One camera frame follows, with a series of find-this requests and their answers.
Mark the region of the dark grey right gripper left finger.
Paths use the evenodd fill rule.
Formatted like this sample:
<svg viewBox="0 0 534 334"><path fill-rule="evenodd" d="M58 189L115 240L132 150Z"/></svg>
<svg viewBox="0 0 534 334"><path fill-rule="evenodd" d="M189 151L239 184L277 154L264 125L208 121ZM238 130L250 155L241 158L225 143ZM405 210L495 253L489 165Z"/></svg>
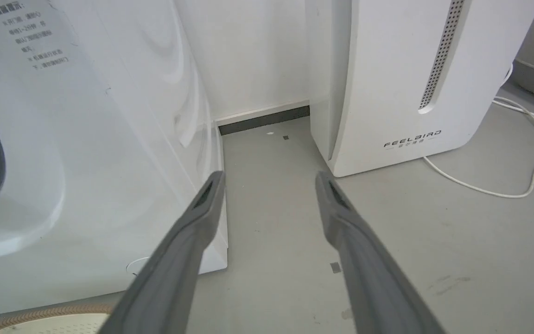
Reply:
<svg viewBox="0 0 534 334"><path fill-rule="evenodd" d="M101 334L184 334L205 249L218 230L225 172L214 171L123 294Z"/></svg>

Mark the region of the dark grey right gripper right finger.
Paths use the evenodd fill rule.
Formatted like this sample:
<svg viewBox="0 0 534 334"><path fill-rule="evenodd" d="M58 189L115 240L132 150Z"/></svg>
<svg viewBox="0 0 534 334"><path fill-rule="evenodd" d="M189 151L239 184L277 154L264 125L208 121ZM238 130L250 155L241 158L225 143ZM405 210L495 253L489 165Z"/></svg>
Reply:
<svg viewBox="0 0 534 334"><path fill-rule="evenodd" d="M358 334L445 330L372 228L327 172L315 189L325 239L337 250Z"/></svg>

